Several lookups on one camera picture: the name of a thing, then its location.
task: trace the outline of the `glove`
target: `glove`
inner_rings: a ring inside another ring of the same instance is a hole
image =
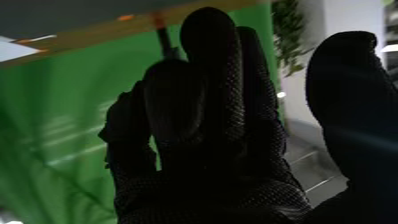
[[[151,66],[108,111],[101,137],[119,223],[300,222],[311,207],[282,159],[286,134],[256,31],[204,8],[185,20],[181,44],[188,62]],[[149,135],[160,172],[144,158]]]
[[[311,223],[396,223],[398,92],[375,46],[371,33],[339,33],[309,63],[307,103],[350,179],[348,190],[318,207]]]

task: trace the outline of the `black glove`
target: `black glove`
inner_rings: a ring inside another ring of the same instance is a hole
[[[282,159],[286,134],[256,31],[204,8],[185,20],[181,43],[188,62],[154,64],[115,103],[129,106],[108,111],[101,137],[113,155],[119,223],[300,222],[311,208]],[[160,172],[142,157],[147,130]]]
[[[398,223],[398,92],[371,33],[336,34],[307,70],[307,102],[348,190],[318,207],[311,223]]]

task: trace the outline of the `green wall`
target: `green wall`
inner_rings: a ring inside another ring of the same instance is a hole
[[[277,80],[270,5],[231,17],[257,30]],[[179,26],[169,32],[177,45]],[[25,224],[113,222],[96,134],[110,103],[160,59],[149,32],[0,70],[0,205]]]

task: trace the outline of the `finger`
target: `finger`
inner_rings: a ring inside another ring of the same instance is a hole
[[[247,172],[298,186],[284,161],[286,133],[277,116],[275,88],[256,30],[238,27],[243,52]]]
[[[344,125],[360,125],[371,115],[368,112],[382,114],[382,110],[373,109],[385,103],[394,105],[396,89],[375,46],[371,33],[344,32],[323,41],[316,49],[307,70],[307,102],[321,124],[343,122]]]
[[[366,183],[360,187],[391,180],[398,158],[398,129],[391,125],[398,94],[375,46],[371,33],[336,34],[316,49],[307,70],[307,103],[328,152],[353,183]]]
[[[220,10],[204,8],[190,14],[181,44],[208,75],[206,136],[236,141],[243,136],[241,49],[234,23]]]
[[[179,172],[199,166],[195,147],[202,139],[206,77],[186,62],[167,60],[149,68],[144,82],[161,170]]]
[[[137,82],[131,92],[121,94],[108,109],[106,125],[99,133],[108,143],[106,161],[113,176],[135,177],[156,171],[149,135],[142,83]]]

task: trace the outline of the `white wall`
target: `white wall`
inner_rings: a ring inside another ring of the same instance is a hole
[[[300,0],[300,10],[305,15],[304,49],[316,47],[325,38],[337,32],[364,30],[376,34],[376,53],[380,54],[384,45],[382,0]],[[311,54],[312,52],[302,57],[304,64],[307,64]],[[284,78],[280,74],[280,80],[286,92],[286,118],[318,127],[305,102],[305,71],[289,78]]]
[[[376,54],[384,47],[384,2],[382,0],[323,0],[327,36],[343,31],[368,31],[376,34]]]

